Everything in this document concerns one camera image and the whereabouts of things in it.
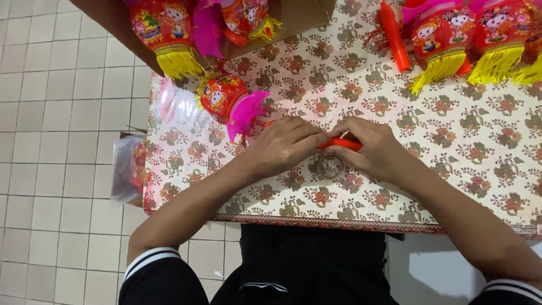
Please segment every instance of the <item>black shirt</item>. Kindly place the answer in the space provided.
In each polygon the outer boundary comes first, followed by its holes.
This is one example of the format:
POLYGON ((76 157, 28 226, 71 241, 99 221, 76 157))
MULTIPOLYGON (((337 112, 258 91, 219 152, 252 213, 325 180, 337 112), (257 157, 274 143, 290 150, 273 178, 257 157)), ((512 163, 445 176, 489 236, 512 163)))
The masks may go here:
MULTIPOLYGON (((383 267, 386 243, 376 232, 242 225, 243 262, 211 304, 397 304, 383 267)), ((119 305, 208 303, 196 274, 169 247, 149 250, 126 269, 119 305)), ((491 281, 476 304, 542 304, 540 290, 491 281)))

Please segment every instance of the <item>forearm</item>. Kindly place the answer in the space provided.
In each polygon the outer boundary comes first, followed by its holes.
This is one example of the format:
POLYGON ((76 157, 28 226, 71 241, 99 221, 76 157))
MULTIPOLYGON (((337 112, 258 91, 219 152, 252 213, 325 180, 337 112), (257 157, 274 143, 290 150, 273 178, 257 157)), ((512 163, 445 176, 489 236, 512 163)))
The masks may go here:
POLYGON ((147 218, 130 238, 128 263, 148 249, 183 244, 235 193, 256 182, 242 163, 239 157, 233 159, 147 218))
POLYGON ((402 187, 419 199, 486 280, 517 279, 541 288, 542 259, 508 225, 431 169, 419 167, 416 175, 402 187))

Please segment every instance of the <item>hand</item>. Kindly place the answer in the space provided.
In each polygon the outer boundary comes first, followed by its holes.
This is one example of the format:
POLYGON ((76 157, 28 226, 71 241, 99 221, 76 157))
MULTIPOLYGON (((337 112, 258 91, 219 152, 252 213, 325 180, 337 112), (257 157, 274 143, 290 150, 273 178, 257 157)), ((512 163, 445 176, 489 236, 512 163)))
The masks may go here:
POLYGON ((410 155, 395 139, 388 125, 349 117, 337 124, 328 135, 337 137, 346 131, 350 131, 363 143, 360 151, 333 145, 326 148, 324 154, 338 156, 357 169, 401 188, 409 185, 420 169, 426 168, 422 161, 410 155))
POLYGON ((300 117, 285 116, 267 126, 240 154, 240 164, 260 180, 284 173, 320 151, 326 132, 300 117))

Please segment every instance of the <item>person's left hand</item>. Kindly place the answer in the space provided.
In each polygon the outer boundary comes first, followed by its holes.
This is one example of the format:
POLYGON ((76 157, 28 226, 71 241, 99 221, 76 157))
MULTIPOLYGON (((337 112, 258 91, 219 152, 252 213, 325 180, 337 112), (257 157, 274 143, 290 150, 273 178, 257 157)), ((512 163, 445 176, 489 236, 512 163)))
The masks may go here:
POLYGON ((301 117, 285 116, 267 126, 248 149, 236 158, 255 179, 279 175, 320 151, 329 140, 326 132, 301 117))

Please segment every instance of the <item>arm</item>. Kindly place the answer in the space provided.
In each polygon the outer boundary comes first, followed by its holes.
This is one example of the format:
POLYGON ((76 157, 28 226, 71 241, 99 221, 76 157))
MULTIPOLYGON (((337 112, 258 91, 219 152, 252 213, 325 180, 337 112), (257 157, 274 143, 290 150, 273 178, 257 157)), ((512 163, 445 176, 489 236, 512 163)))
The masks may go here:
POLYGON ((245 152, 145 220, 130 237, 127 264, 149 249, 179 247, 235 193, 296 166, 327 140, 325 132, 299 117, 277 120, 245 152))
POLYGON ((360 153, 340 146, 329 147, 325 153, 338 155, 418 198, 487 281, 515 279, 542 288, 542 259, 491 211, 411 156, 389 126, 350 117, 337 124, 329 135, 334 137, 345 131, 363 143, 360 153))

